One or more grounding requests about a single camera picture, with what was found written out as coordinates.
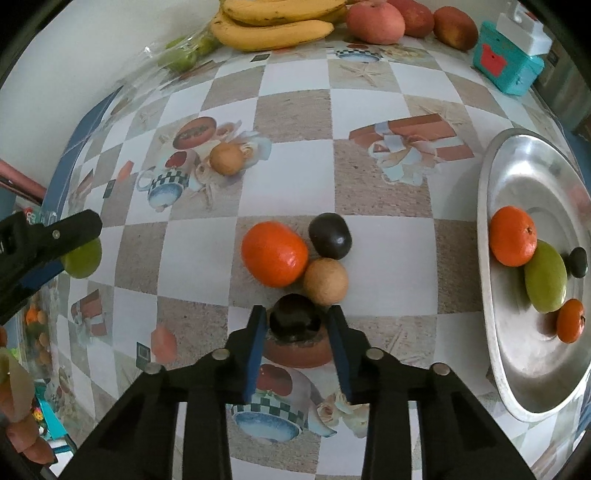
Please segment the screw head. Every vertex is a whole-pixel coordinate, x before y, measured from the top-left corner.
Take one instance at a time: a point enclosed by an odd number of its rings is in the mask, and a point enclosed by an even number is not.
[[[442,377],[451,372],[451,369],[447,366],[447,364],[442,364],[441,362],[433,364],[431,368],[437,375],[441,375]]]
[[[148,375],[156,375],[160,373],[161,370],[162,365],[157,364],[156,362],[149,362],[144,367],[144,372],[146,372]]]
[[[230,358],[230,350],[227,348],[216,348],[212,352],[212,357],[214,360],[226,360]]]
[[[381,360],[384,357],[384,352],[379,348],[371,347],[365,352],[365,356],[370,360]]]

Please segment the finger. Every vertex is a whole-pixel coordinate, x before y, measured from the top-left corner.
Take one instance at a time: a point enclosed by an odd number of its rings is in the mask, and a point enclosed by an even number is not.
[[[29,415],[21,421],[9,424],[6,435],[14,449],[21,453],[35,443],[39,437],[39,427],[33,415]]]
[[[37,437],[35,443],[23,453],[30,461],[39,463],[41,465],[53,463],[56,459],[56,456],[53,454],[53,450],[49,444],[41,437]]]

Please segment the pink pipe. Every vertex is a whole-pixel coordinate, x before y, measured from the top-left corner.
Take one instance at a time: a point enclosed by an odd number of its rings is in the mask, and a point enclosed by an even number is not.
[[[45,198],[47,189],[43,185],[40,185],[36,181],[31,180],[26,175],[23,175],[16,168],[11,167],[4,160],[0,160],[0,176],[10,180],[18,188],[31,196],[37,197],[41,200]]]

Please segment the teal toy box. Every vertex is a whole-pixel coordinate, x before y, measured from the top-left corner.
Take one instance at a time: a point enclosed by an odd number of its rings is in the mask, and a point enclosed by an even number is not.
[[[530,57],[484,22],[474,50],[474,66],[503,93],[523,95],[544,68],[541,57]]]

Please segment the tile pattern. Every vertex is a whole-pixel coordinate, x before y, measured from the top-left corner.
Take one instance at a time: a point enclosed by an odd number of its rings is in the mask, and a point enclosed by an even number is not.
[[[59,276],[50,323],[54,367],[74,392],[64,423],[76,442],[139,375],[136,342],[149,346],[158,323],[177,337],[178,358],[167,367],[188,365],[222,346],[253,304],[271,306],[284,293],[301,291],[298,282],[266,288],[247,272],[240,245],[250,227],[282,221],[302,235],[314,258],[307,225],[317,213],[336,211],[354,238],[343,260],[350,276],[343,309],[350,324],[405,363],[450,364],[532,467],[549,471],[545,460],[554,458],[553,445],[568,438],[578,409],[572,404],[558,417],[522,424],[506,412],[487,375],[475,194],[482,153],[498,132],[521,125],[559,147],[564,139],[534,97],[495,91],[471,68],[468,55],[432,36],[370,46],[379,57],[371,64],[338,56],[355,41],[340,26],[325,40],[296,48],[262,54],[221,48],[211,63],[127,99],[89,140],[70,192],[93,172],[92,189],[76,207],[100,213],[103,260],[87,280]],[[421,186],[386,183],[368,152],[348,140],[353,129],[427,113],[450,123],[475,158],[439,164]],[[197,164],[233,128],[268,138],[268,159],[222,187],[210,182],[198,193],[185,189],[172,207],[157,211],[147,192],[138,191],[137,179],[175,153],[179,129],[200,116],[216,125],[193,148]],[[109,193],[128,160],[134,163],[129,176]],[[95,290],[107,335],[85,343],[70,306]],[[365,439],[342,424],[336,428],[331,438],[306,430],[292,442],[262,445],[229,419],[232,467],[244,472],[240,478],[358,479]],[[182,434],[177,431],[177,480]],[[411,440],[413,478],[419,478],[416,406]]]

